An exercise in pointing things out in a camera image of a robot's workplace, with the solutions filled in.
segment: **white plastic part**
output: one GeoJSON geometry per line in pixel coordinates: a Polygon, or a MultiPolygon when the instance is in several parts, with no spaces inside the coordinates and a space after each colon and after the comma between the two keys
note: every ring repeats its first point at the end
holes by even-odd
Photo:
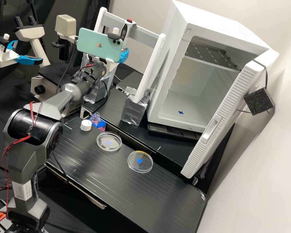
{"type": "Polygon", "coordinates": [[[57,15],[55,31],[68,37],[76,34],[77,21],[69,15],[57,15]]]}
{"type": "Polygon", "coordinates": [[[127,43],[127,39],[129,38],[130,31],[131,31],[133,25],[136,25],[136,22],[135,21],[128,22],[127,20],[125,20],[125,24],[127,25],[127,32],[126,32],[125,38],[123,40],[123,48],[126,47],[126,43],[127,43]]]}
{"type": "Polygon", "coordinates": [[[103,15],[106,12],[108,12],[107,8],[105,8],[105,7],[100,8],[99,14],[98,14],[98,17],[96,20],[96,24],[94,27],[94,31],[102,33],[102,31],[103,31],[102,19],[103,19],[103,15]]]}
{"type": "Polygon", "coordinates": [[[35,55],[37,57],[43,58],[43,62],[40,64],[40,67],[50,65],[49,59],[45,54],[45,51],[40,43],[40,40],[38,38],[32,39],[30,41],[30,44],[35,55]]]}
{"type": "Polygon", "coordinates": [[[217,126],[219,125],[221,120],[222,120],[222,117],[215,114],[213,119],[210,121],[207,128],[205,129],[204,133],[200,137],[199,141],[206,144],[209,138],[211,137],[211,135],[213,134],[213,132],[215,131],[215,129],[217,128],[217,126]]]}
{"type": "Polygon", "coordinates": [[[23,28],[15,32],[17,38],[21,41],[30,42],[33,52],[36,57],[43,58],[43,62],[40,64],[40,67],[50,65],[49,59],[45,54],[45,51],[42,48],[42,45],[39,41],[39,38],[44,36],[44,28],[33,27],[33,28],[23,28]]]}
{"type": "MultiPolygon", "coordinates": [[[[269,71],[278,56],[278,52],[269,49],[258,56],[256,60],[264,64],[269,71]]],[[[236,109],[244,104],[243,96],[264,73],[264,68],[254,61],[245,65],[202,134],[201,139],[195,145],[181,174],[191,178],[207,162],[238,117],[240,112],[236,109]]]]}
{"type": "Polygon", "coordinates": [[[6,67],[12,64],[17,63],[15,61],[16,58],[19,58],[19,55],[15,53],[13,50],[7,49],[4,53],[4,46],[0,45],[0,68],[6,67]]]}
{"type": "Polygon", "coordinates": [[[154,47],[149,63],[146,66],[145,72],[138,86],[137,93],[133,99],[134,103],[138,103],[143,98],[146,87],[151,86],[152,82],[154,81],[154,78],[157,75],[157,72],[159,69],[156,69],[156,72],[154,72],[154,67],[155,65],[157,65],[156,62],[157,62],[158,57],[160,56],[165,40],[166,40],[166,35],[161,33],[158,37],[157,43],[154,47]]]}
{"type": "Polygon", "coordinates": [[[90,120],[82,120],[81,129],[83,131],[90,131],[92,128],[92,122],[90,120]]]}
{"type": "Polygon", "coordinates": [[[9,39],[9,38],[10,38],[10,35],[5,33],[5,34],[3,35],[3,38],[4,38],[4,39],[9,39]]]}
{"type": "Polygon", "coordinates": [[[113,28],[112,33],[118,35],[120,30],[118,28],[113,28]]]}

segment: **microscope focus knob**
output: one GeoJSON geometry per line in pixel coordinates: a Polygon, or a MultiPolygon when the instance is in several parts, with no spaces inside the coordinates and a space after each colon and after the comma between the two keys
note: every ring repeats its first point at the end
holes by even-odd
{"type": "Polygon", "coordinates": [[[35,92],[37,94],[43,94],[45,93],[45,87],[43,85],[39,85],[35,87],[35,92]]]}

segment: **petri dish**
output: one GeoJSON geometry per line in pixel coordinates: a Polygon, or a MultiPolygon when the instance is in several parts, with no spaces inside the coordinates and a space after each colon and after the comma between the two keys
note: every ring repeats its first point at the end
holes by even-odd
{"type": "Polygon", "coordinates": [[[122,146],[121,137],[113,132],[100,133],[96,138],[96,142],[100,149],[108,152],[116,151],[122,146]]]}
{"type": "Polygon", "coordinates": [[[151,156],[140,150],[131,152],[127,158],[127,163],[131,169],[139,173],[147,173],[153,167],[151,156]]]}

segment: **smartphone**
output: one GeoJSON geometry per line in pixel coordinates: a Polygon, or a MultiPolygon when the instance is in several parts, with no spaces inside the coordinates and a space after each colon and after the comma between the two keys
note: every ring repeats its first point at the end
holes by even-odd
{"type": "Polygon", "coordinates": [[[80,28],[77,50],[103,59],[118,62],[121,56],[123,41],[109,38],[106,34],[87,28],[80,28]]]}

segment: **slotted black platform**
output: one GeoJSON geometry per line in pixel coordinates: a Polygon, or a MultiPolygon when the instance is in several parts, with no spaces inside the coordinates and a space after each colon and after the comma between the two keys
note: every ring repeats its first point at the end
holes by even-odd
{"type": "MultiPolygon", "coordinates": [[[[134,172],[127,165],[131,148],[104,152],[96,144],[100,131],[80,131],[80,123],[75,118],[65,124],[55,150],[70,179],[147,232],[196,231],[206,203],[197,188],[157,164],[149,173],[134,172]]],[[[60,172],[53,157],[48,165],[60,172]]]]}

